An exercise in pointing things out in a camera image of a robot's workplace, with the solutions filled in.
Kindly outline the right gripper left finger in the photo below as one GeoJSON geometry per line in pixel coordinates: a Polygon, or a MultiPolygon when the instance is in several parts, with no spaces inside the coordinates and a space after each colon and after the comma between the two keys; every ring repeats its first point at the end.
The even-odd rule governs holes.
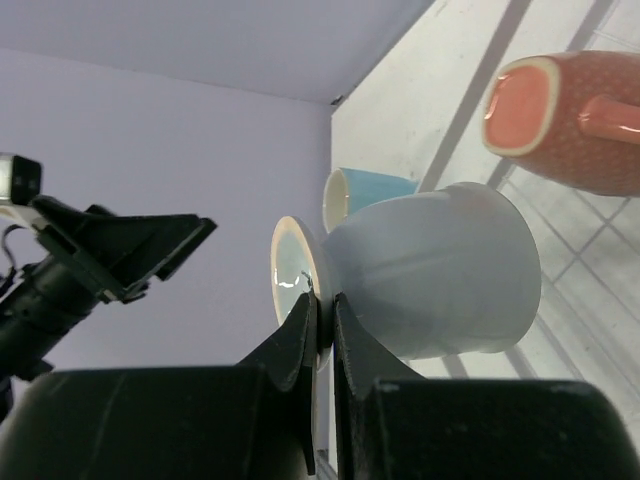
{"type": "Polygon", "coordinates": [[[5,479],[314,475],[317,301],[229,366],[55,372],[1,433],[5,479]]]}

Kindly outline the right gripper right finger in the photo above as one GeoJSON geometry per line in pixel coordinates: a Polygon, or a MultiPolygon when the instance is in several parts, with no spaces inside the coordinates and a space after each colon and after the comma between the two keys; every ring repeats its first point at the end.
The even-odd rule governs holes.
{"type": "Polygon", "coordinates": [[[427,379],[334,304],[343,479],[624,479],[628,434],[594,386],[427,379]]]}

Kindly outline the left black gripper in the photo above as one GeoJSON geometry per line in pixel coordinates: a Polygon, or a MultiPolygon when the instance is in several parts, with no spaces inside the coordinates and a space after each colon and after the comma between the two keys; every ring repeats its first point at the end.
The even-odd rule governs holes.
{"type": "Polygon", "coordinates": [[[1,377],[33,380],[54,365],[49,352],[98,305],[131,303],[152,277],[166,281],[214,232],[196,214],[119,216],[93,204],[80,211],[39,195],[36,240],[52,259],[31,266],[1,301],[1,377]]]}

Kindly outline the pale grey footed cup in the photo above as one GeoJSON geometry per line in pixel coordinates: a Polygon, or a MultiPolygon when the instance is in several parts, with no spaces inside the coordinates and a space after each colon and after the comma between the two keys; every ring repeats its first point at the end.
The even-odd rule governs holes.
{"type": "Polygon", "coordinates": [[[270,276],[279,321],[300,295],[315,295],[321,362],[338,295],[403,360],[505,351],[527,334],[541,297],[525,219],[504,195],[472,182],[369,205],[324,240],[285,216],[273,232],[270,276]]]}

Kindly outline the light blue mug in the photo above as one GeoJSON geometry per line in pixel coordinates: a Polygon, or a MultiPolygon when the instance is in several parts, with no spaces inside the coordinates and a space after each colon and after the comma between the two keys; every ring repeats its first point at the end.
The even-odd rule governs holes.
{"type": "Polygon", "coordinates": [[[323,192],[322,216],[327,233],[349,215],[369,205],[411,195],[418,182],[370,171],[337,168],[328,176],[323,192]]]}

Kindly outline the clear acrylic dish rack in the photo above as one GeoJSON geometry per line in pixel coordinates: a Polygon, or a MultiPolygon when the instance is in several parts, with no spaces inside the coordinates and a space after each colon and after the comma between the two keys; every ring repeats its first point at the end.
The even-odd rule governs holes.
{"type": "Polygon", "coordinates": [[[530,226],[542,296],[511,350],[415,361],[470,392],[519,387],[524,404],[480,405],[521,455],[479,445],[451,455],[453,479],[635,479],[639,458],[639,203],[573,190],[482,149],[483,96],[497,69],[537,53],[637,52],[635,1],[436,1],[332,118],[332,163],[412,179],[425,189],[478,181],[530,226]]]}

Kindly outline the coral orange mug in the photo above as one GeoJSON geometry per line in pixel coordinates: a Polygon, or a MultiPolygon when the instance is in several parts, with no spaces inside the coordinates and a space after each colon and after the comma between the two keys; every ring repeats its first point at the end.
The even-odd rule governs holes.
{"type": "Polygon", "coordinates": [[[525,57],[488,90],[493,154],[595,195],[639,194],[639,56],[584,50],[525,57]]]}

